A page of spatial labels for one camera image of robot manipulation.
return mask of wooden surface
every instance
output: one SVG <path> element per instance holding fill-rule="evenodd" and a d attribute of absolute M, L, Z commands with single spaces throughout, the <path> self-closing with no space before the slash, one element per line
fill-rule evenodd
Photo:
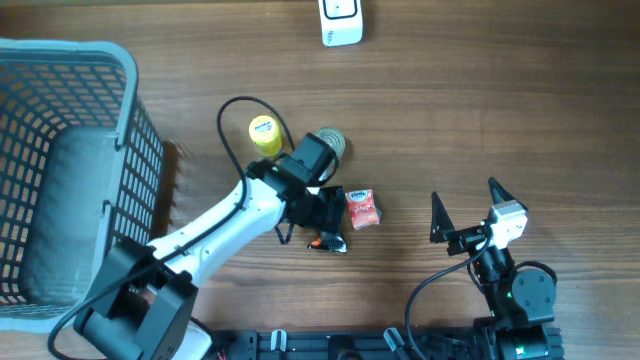
<path fill-rule="evenodd" d="M 431 191 L 471 226 L 495 176 L 531 210 L 515 259 L 558 271 L 567 359 L 637 358 L 640 7 L 364 6 L 364 41 L 337 49 L 321 43 L 314 2 L 5 9 L 0 36 L 111 40 L 133 53 L 139 94 L 177 157 L 169 230 L 237 181 L 213 125 L 228 98 L 268 101 L 295 139 L 323 126 L 345 133 L 332 183 L 372 188 L 382 224 L 348 231 L 346 256 L 306 250 L 312 234 L 299 229 L 288 246 L 273 233 L 255 240 L 200 290 L 195 315 L 213 328 L 401 324 L 416 284 L 463 259 L 429 244 Z M 261 113 L 243 104 L 225 114 L 243 164 L 256 158 L 247 126 Z M 428 287 L 413 313 L 417 325 L 469 325 L 487 309 L 460 271 Z M 47 358 L 45 338 L 2 334 L 0 359 Z M 69 332 L 60 347 L 95 355 Z"/>

